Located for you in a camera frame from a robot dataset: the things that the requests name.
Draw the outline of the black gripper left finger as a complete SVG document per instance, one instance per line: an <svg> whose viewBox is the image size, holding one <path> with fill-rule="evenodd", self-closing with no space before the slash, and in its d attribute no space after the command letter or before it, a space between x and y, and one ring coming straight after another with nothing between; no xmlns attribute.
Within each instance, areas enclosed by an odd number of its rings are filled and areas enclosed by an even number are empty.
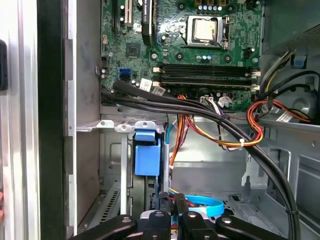
<svg viewBox="0 0 320 240"><path fill-rule="evenodd" d="M118 215L90 228L72 240L169 240L171 206L168 192L159 193L160 209L145 211L136 220L131 215Z"/></svg>

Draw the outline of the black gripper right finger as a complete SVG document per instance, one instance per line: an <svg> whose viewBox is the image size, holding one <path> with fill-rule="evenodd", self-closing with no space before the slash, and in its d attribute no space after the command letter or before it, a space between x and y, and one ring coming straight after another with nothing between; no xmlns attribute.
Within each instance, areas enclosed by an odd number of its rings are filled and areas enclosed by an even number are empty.
<svg viewBox="0 0 320 240"><path fill-rule="evenodd" d="M179 240L219 240L220 236L231 240L283 240L284 237L241 220L233 215L222 215L210 227L202 215L188 209L185 195L174 195L174 207L178 222Z"/></svg>

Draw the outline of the person's hand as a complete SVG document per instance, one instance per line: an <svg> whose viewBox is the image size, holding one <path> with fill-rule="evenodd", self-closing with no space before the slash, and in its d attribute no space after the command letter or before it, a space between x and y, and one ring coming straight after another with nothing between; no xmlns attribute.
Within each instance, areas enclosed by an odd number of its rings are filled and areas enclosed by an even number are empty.
<svg viewBox="0 0 320 240"><path fill-rule="evenodd" d="M3 209L3 202L4 202L4 193L1 191L0 192L0 224L3 222L4 219L4 209Z"/></svg>

